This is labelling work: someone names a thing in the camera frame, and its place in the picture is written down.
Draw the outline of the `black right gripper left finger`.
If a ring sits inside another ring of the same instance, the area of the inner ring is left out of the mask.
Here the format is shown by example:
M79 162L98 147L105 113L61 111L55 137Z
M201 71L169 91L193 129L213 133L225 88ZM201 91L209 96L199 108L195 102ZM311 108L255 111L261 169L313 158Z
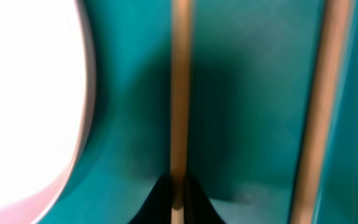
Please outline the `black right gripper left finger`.
M171 224L171 219L172 179L163 174L129 224Z

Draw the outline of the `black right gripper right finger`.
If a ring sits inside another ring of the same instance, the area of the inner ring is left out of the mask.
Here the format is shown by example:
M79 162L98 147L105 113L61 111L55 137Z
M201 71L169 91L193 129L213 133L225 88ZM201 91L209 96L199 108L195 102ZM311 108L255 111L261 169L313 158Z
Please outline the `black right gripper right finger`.
M215 211L200 183L193 176L186 176L183 187L185 224L225 224Z

